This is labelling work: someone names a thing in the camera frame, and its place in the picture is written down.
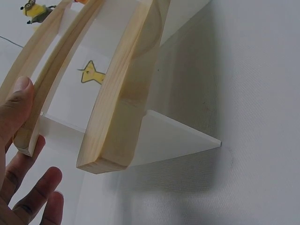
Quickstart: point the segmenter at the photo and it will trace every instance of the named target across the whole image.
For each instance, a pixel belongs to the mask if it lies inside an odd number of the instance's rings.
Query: cable
[[[4,40],[6,40],[6,41],[8,41],[8,42],[10,42],[10,43],[12,43],[12,44],[14,44],[14,45],[16,45],[16,46],[20,47],[20,48],[23,48],[23,46],[21,46],[21,45],[18,45],[17,43],[15,43],[15,42],[13,42],[13,41],[11,41],[11,40],[9,40],[9,39],[5,38],[5,37],[2,37],[2,36],[0,36],[0,38],[4,39]]]

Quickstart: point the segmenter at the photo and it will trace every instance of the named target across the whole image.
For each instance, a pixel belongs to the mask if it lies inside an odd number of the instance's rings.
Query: hand
[[[8,207],[45,145],[44,137],[40,136],[33,157],[17,153],[5,167],[5,154],[12,143],[12,136],[28,118],[33,103],[34,89],[29,78],[19,78],[14,91],[12,97],[0,106],[0,224],[27,225],[47,202],[41,224],[60,225],[64,200],[59,192],[55,192],[62,179],[61,171],[56,167],[49,168],[12,210]]]

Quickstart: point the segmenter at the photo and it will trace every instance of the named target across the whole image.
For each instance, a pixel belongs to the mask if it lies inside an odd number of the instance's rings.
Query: wood grain
[[[137,6],[96,99],[78,168],[105,173],[132,161],[169,5],[150,0]]]
[[[30,117],[19,129],[14,144],[28,149],[30,139],[47,95],[55,81],[65,72],[82,38],[97,16],[104,0],[89,0],[62,36],[34,84],[34,101]]]
[[[10,96],[13,85],[20,76],[32,76],[44,53],[58,34],[64,11],[70,7],[71,2],[72,0],[62,0],[24,46],[1,85],[0,104],[3,104]]]

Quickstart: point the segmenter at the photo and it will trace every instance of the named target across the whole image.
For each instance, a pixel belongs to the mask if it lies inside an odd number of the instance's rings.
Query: wooden frame
[[[24,154],[32,156],[34,149],[30,146],[34,147],[35,145],[30,145],[30,142],[36,140],[36,137],[32,134],[36,133],[34,132],[36,123],[54,80],[59,79],[64,74],[74,52],[98,14],[103,2],[104,0],[89,0],[83,7],[56,45],[35,82],[31,114],[14,137],[15,146]]]
[[[63,0],[38,29],[40,32],[31,38],[32,43],[29,42],[28,47],[20,53],[7,75],[5,84],[2,85],[6,88],[1,87],[0,93],[2,91],[6,96],[9,94],[9,89],[24,68],[27,70],[25,75],[31,76],[38,59],[46,50],[39,50],[37,43],[43,44],[44,36],[51,33],[47,41],[48,48],[57,33],[63,11],[70,1]],[[55,47],[34,84],[35,95],[31,115],[14,137],[15,146],[24,154],[32,156],[42,107],[46,99],[51,98],[49,92],[55,89],[54,82],[59,81],[65,72],[103,3],[104,0],[89,0],[83,7]],[[125,169],[131,163],[145,114],[144,107],[169,6],[170,0],[139,2],[98,94],[79,152],[78,168],[91,173],[105,173]],[[50,24],[56,29],[46,29]],[[35,55],[39,57],[35,57],[34,62],[29,60],[31,63],[20,63],[22,59],[33,58]]]
[[[70,7],[71,2],[72,0],[62,0],[24,46],[1,85],[0,104],[11,94],[14,83],[20,76],[32,76],[40,59],[58,34],[64,11]]]
[[[105,173],[131,163],[169,5],[153,0],[137,6],[97,97],[78,168]]]

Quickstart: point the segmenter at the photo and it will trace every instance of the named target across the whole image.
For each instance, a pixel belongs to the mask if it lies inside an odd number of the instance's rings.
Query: finger
[[[33,102],[33,84],[27,77],[20,77],[14,93],[0,106],[0,143],[5,146],[9,139],[28,118]]]
[[[60,225],[63,207],[63,195],[56,191],[53,192],[47,201],[40,225]]]
[[[51,167],[34,188],[13,208],[14,213],[25,223],[30,223],[48,200],[62,179],[61,171]]]
[[[32,157],[18,152],[5,169],[5,177],[0,191],[0,197],[9,204],[11,198],[19,189],[26,173],[33,166],[45,145],[45,138],[39,136]]]

